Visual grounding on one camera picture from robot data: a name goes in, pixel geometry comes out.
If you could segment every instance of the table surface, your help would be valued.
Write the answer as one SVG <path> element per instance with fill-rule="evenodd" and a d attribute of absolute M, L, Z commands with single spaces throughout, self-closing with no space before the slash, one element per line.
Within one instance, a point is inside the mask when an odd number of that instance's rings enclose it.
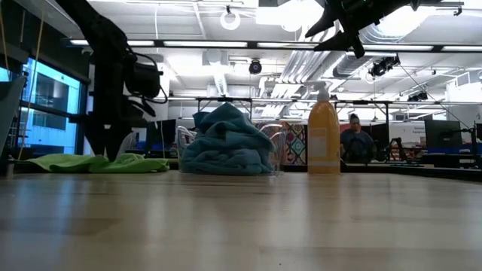
<path fill-rule="evenodd" d="M 480 270 L 481 206 L 479 184 L 404 175 L 16 175 L 0 181 L 0 263 Z"/>

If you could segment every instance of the cable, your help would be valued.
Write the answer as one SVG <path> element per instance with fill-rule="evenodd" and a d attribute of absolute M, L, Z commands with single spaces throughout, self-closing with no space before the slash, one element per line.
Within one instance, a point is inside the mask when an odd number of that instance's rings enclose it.
<path fill-rule="evenodd" d="M 146 59 L 149 59 L 150 61 L 153 62 L 154 67 L 156 67 L 156 69 L 157 69 L 157 63 L 152 59 L 152 57 L 150 57 L 150 56 L 148 56 L 148 55 L 144 55 L 144 54 L 142 54 L 142 53 L 134 53 L 134 54 L 137 55 L 137 56 L 142 56 L 142 57 L 144 57 L 144 58 L 146 58 Z M 163 104 L 167 103 L 167 95 L 166 95 L 166 92 L 164 91 L 164 89 L 163 89 L 162 86 L 160 86 L 160 91 L 162 91 L 162 93 L 163 93 L 163 95 L 164 95 L 164 102 L 156 102 L 156 101 L 154 101 L 153 99 L 145 98 L 144 95 L 134 95 L 134 94 L 133 94 L 132 96 L 138 97 L 138 98 L 142 98 L 142 99 L 144 99 L 144 100 L 146 100 L 146 101 L 149 101 L 149 102 L 153 102 L 153 103 L 156 103 L 156 104 L 161 104 L 161 105 L 163 105 Z"/>
<path fill-rule="evenodd" d="M 34 63 L 34 66 L 33 66 L 32 82 L 30 82 L 29 105 L 27 107 L 27 117 L 26 117 L 26 120 L 25 120 L 25 127 L 23 128 L 23 131 L 22 131 L 22 146 L 20 147 L 20 151 L 18 153 L 17 160 L 20 160 L 20 158 L 22 157 L 23 148 L 25 147 L 25 134 L 26 134 L 26 131 L 27 131 L 27 125 L 29 123 L 29 112 L 30 112 L 30 105 L 32 104 L 33 85 L 35 84 L 38 55 L 40 54 L 40 44 L 41 44 L 41 41 L 42 41 L 42 32 L 44 31 L 44 18 L 45 18 L 45 1 L 42 2 L 42 16 L 41 16 L 41 20 L 40 20 L 40 30 L 38 31 L 37 52 L 35 54 L 35 63 Z"/>
<path fill-rule="evenodd" d="M 412 75 L 407 72 L 407 70 L 402 66 L 400 65 L 400 68 L 402 68 L 404 70 L 404 72 L 408 75 L 408 77 L 410 77 L 410 79 L 412 79 L 413 82 L 415 82 L 415 84 L 421 89 L 421 91 L 423 91 L 423 87 L 419 85 L 419 83 L 412 77 Z M 430 95 L 429 92 L 427 92 L 427 96 L 430 97 L 430 99 L 433 99 L 434 101 L 437 102 L 436 99 L 434 99 L 434 97 L 432 95 Z M 450 114 L 452 117 L 454 117 L 456 120 L 458 120 L 461 124 L 463 124 L 465 127 L 467 127 L 467 129 L 470 129 L 470 127 L 465 124 L 463 121 L 461 121 L 456 115 L 454 115 L 452 112 L 450 112 L 445 106 L 443 106 L 442 104 L 440 104 L 440 106 L 448 113 Z"/>
<path fill-rule="evenodd" d="M 8 76 L 8 72 L 10 71 L 10 69 L 8 68 L 8 55 L 7 55 L 7 42 L 5 40 L 5 27 L 3 25 L 3 10 L 0 8 L 0 27 L 2 29 L 2 45 L 3 45 L 3 53 L 4 53 L 4 56 L 5 56 L 5 67 L 7 68 L 7 76 Z"/>
<path fill-rule="evenodd" d="M 163 158 L 166 159 L 166 148 L 164 147 L 163 121 L 160 122 L 160 140 L 163 142 Z"/>
<path fill-rule="evenodd" d="M 154 28 L 156 30 L 156 39 L 159 39 L 159 30 L 157 29 L 157 9 L 159 8 L 159 5 L 156 6 L 156 11 L 154 12 Z M 159 53 L 159 48 L 156 47 L 156 53 Z"/>

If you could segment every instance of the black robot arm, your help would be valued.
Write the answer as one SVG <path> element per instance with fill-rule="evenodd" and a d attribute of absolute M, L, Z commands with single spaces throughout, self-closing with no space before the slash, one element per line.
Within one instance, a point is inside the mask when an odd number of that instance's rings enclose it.
<path fill-rule="evenodd" d="M 414 11 L 422 5 L 435 5 L 441 0 L 322 0 L 324 12 L 321 19 L 308 30 L 306 37 L 314 36 L 334 26 L 339 20 L 344 32 L 338 32 L 333 38 L 321 43 L 315 50 L 348 50 L 351 47 L 355 55 L 364 56 L 365 49 L 358 37 L 358 31 L 372 23 L 379 24 L 380 19 L 393 11 L 411 5 Z"/>
<path fill-rule="evenodd" d="M 96 67 L 92 113 L 71 121 L 85 127 L 87 140 L 95 154 L 104 154 L 106 149 L 108 158 L 114 160 L 132 128 L 147 126 L 142 117 L 144 111 L 155 117 L 154 109 L 146 100 L 153 102 L 152 99 L 162 90 L 159 79 L 162 73 L 152 58 L 134 53 L 124 32 L 86 0 L 56 2 L 80 27 L 93 49 Z M 139 63 L 138 56 L 147 57 L 152 63 Z M 124 84 L 130 96 L 140 98 L 141 102 L 129 100 L 129 96 L 123 94 Z M 164 102 L 157 103 L 167 102 L 165 93 L 164 97 Z"/>

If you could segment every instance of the green cloth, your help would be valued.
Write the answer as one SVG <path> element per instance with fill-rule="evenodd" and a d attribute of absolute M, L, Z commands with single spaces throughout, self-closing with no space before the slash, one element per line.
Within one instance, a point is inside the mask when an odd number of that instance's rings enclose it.
<path fill-rule="evenodd" d="M 48 154 L 28 161 L 55 173 L 147 173 L 169 170 L 168 160 L 145 159 L 139 154 L 121 154 L 114 162 L 102 156 L 74 154 Z"/>

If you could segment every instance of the person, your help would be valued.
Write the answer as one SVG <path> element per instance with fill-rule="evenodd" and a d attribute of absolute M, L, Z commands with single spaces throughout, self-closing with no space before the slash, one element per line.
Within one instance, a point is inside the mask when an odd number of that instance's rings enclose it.
<path fill-rule="evenodd" d="M 349 118 L 350 128 L 340 134 L 340 153 L 348 162 L 367 162 L 371 160 L 374 140 L 362 131 L 360 119 L 356 114 Z"/>

